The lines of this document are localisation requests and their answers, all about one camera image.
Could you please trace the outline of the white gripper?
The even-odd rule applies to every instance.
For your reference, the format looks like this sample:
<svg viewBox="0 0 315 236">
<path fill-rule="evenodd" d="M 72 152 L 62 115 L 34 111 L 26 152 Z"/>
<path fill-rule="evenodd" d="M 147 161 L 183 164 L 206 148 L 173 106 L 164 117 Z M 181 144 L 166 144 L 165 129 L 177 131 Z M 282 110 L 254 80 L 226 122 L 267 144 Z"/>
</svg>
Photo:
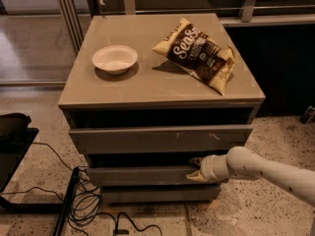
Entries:
<svg viewBox="0 0 315 236">
<path fill-rule="evenodd" d="M 200 166 L 191 174 L 187 174 L 186 178 L 196 182 L 218 182 L 230 178 L 234 174 L 227 164 L 226 155 L 209 155 L 206 157 L 194 157 L 189 160 L 190 164 Z"/>
</svg>

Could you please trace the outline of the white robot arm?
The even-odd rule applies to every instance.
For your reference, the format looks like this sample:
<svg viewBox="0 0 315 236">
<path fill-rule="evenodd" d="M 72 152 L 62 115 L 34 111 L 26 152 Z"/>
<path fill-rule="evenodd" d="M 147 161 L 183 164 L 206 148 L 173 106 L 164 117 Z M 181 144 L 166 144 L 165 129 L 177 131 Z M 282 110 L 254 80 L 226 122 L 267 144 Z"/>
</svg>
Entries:
<svg viewBox="0 0 315 236">
<path fill-rule="evenodd" d="M 315 172 L 268 160 L 246 147 L 233 147 L 224 155 L 195 157 L 198 166 L 189 180 L 216 183 L 227 179 L 263 178 L 315 207 Z"/>
</svg>

